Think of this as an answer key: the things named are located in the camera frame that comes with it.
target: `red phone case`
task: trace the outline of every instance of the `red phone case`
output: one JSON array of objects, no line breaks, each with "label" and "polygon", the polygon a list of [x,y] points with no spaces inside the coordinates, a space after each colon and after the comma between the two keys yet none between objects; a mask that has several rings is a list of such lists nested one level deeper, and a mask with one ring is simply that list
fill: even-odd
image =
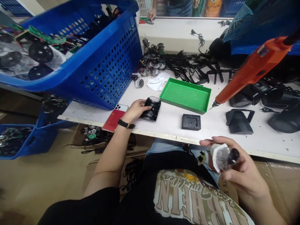
[{"label": "red phone case", "polygon": [[112,133],[115,132],[118,126],[118,121],[124,116],[124,114],[125,114],[124,111],[114,109],[110,114],[110,116],[108,117],[102,129]]}]

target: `hand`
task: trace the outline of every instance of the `hand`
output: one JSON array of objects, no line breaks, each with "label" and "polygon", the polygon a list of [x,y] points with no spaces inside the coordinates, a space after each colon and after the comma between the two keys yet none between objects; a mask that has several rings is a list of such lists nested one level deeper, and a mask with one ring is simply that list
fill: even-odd
[{"label": "hand", "polygon": [[156,17],[156,9],[152,9],[150,12],[148,12],[148,20],[153,21]]},{"label": "hand", "polygon": [[141,116],[144,111],[150,110],[152,107],[144,106],[145,102],[145,99],[134,101],[127,112],[124,114],[122,120],[126,123],[133,123],[137,118]]},{"label": "hand", "polygon": [[197,8],[198,8],[199,3],[200,3],[200,0],[195,0],[194,9],[197,9]]},{"label": "hand", "polygon": [[245,204],[247,204],[247,201],[257,202],[265,198],[269,199],[269,187],[260,175],[250,155],[248,155],[234,140],[227,137],[212,137],[212,140],[206,139],[200,141],[200,145],[208,147],[214,143],[225,143],[231,149],[236,148],[240,153],[237,164],[234,165],[232,169],[221,172],[222,178],[231,181],[233,186],[237,189],[239,199],[241,198]]}]

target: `white crate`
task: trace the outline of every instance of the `white crate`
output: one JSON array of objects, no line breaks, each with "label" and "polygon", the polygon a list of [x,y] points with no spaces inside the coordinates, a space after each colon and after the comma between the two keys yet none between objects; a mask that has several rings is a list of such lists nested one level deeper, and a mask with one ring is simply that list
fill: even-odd
[{"label": "white crate", "polygon": [[[136,0],[140,8],[140,16],[147,16],[148,12],[152,9],[152,0]],[[167,0],[157,1],[156,16],[166,16],[166,3]]]}]

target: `smartphone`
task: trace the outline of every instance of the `smartphone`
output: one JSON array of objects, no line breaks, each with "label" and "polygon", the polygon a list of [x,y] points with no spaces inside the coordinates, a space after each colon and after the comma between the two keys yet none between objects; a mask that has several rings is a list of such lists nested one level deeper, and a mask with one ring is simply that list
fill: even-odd
[{"label": "smartphone", "polygon": [[110,116],[108,117],[107,121],[105,122],[102,130],[109,131],[114,133],[118,126],[118,121],[121,119],[125,112],[128,110],[127,105],[117,104]]}]

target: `black square base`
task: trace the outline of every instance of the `black square base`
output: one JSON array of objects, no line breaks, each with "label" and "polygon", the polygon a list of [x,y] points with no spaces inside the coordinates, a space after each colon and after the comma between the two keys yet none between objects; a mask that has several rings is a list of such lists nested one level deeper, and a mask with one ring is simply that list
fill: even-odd
[{"label": "black square base", "polygon": [[201,118],[199,115],[182,115],[181,129],[184,130],[201,130]]}]

